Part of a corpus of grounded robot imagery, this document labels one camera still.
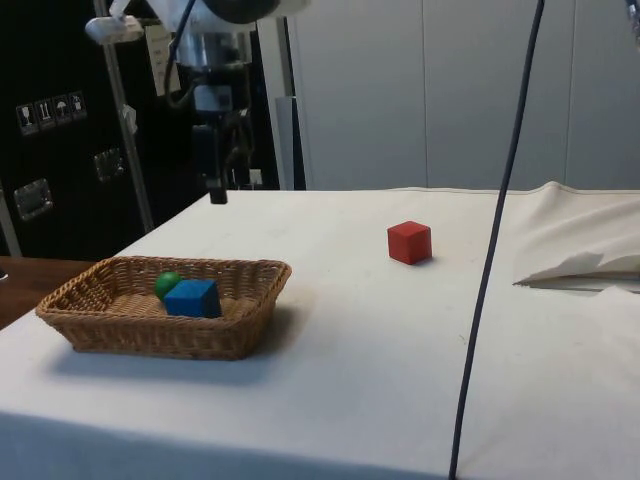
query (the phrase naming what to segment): red cube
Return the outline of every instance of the red cube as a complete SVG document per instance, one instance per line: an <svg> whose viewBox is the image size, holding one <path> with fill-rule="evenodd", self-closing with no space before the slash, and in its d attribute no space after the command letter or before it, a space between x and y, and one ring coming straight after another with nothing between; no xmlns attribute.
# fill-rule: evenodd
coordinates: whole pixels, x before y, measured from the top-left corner
<svg viewBox="0 0 640 480"><path fill-rule="evenodd" d="M387 230L389 256L414 265L431 258L431 229L416 222L405 222Z"/></svg>

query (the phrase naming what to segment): green ball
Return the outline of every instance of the green ball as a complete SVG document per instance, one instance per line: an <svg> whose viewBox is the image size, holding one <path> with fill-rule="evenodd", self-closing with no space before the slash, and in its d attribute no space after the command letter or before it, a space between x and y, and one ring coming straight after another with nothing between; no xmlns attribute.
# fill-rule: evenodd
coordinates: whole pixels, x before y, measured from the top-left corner
<svg viewBox="0 0 640 480"><path fill-rule="evenodd" d="M175 272L165 272L156 279L155 293L160 301L164 301L164 297L175 286L182 281L182 277Z"/></svg>

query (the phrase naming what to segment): table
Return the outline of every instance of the table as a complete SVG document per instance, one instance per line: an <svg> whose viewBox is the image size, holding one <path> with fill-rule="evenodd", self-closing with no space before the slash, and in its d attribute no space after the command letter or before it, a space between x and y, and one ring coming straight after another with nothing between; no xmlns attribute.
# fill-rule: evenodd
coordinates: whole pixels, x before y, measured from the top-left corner
<svg viewBox="0 0 640 480"><path fill-rule="evenodd" d="M554 211L561 191L507 200L461 478L638 478L640 297L512 285L519 226ZM571 198L589 211L621 194ZM3 476L446 478L495 201L446 190L203 199L123 254L290 263L259 351L235 363L77 354L30 313L0 333ZM433 262L387 257L386 228L409 219L432 227Z"/></svg>
<svg viewBox="0 0 640 480"><path fill-rule="evenodd" d="M49 293L93 265L92 262L0 256L9 276L0 282L0 329L32 310Z"/></svg>

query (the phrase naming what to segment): wicker basket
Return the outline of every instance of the wicker basket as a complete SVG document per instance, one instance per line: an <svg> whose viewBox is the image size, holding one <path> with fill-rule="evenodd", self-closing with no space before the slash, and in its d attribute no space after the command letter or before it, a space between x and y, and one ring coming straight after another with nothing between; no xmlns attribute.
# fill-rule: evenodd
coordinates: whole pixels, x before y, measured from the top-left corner
<svg viewBox="0 0 640 480"><path fill-rule="evenodd" d="M154 294L162 272L215 279L223 317L172 317ZM115 257L46 297L36 314L79 352L237 360L256 347L291 275L282 262Z"/></svg>

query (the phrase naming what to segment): basket rim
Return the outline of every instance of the basket rim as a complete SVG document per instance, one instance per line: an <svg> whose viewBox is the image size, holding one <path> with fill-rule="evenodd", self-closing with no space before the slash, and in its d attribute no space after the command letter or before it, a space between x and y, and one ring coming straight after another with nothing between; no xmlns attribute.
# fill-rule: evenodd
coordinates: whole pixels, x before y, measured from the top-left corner
<svg viewBox="0 0 640 480"><path fill-rule="evenodd" d="M163 261L163 262L175 262L182 264L211 264L211 263L219 263L219 264L265 264L265 266L273 266L278 267L280 271L278 272L277 277L274 279L270 288L267 290L265 294L261 296L261 298L257 301L255 309L252 311L245 312L242 316L234 317L233 320L228 319L226 317L218 317L215 319L211 318L193 318L193 317L183 317L183 316L172 316L171 320L173 321L173 326L179 326L181 323L188 325L190 329L194 329L196 322L194 320L198 320L196 330L209 330L210 328L220 329L222 325L228 325L232 327L238 323L244 322L246 319L255 315L255 311L260 310L269 298L277 295L284 288L287 280L291 276L292 269L291 266L285 262L279 260L230 260L230 259L202 259L202 258L177 258L177 257L147 257L147 256L116 256L107 258L105 260L101 260L91 268L81 273L80 275L72 278L71 280L64 283L62 286L58 287L52 293L44 297L38 306L35 309L36 315L47 323L58 323L63 321L65 323L84 323L87 319L95 319L99 320L103 325L107 323L120 324L123 320L127 320L129 322L139 323L140 325L144 323L156 324L158 321L166 320L165 315L135 315L135 314L123 314L123 313L112 313L112 312L99 312L99 311L91 311L91 310L68 310L68 309L60 309L60 308L52 308L50 305L54 303L61 296L65 295L71 288L73 288L77 283L80 283L86 280L88 277L91 277L97 270L104 268L105 266L110 266L111 264L115 264L118 262L131 262L131 261L139 261L139 262L153 262L153 261Z"/></svg>

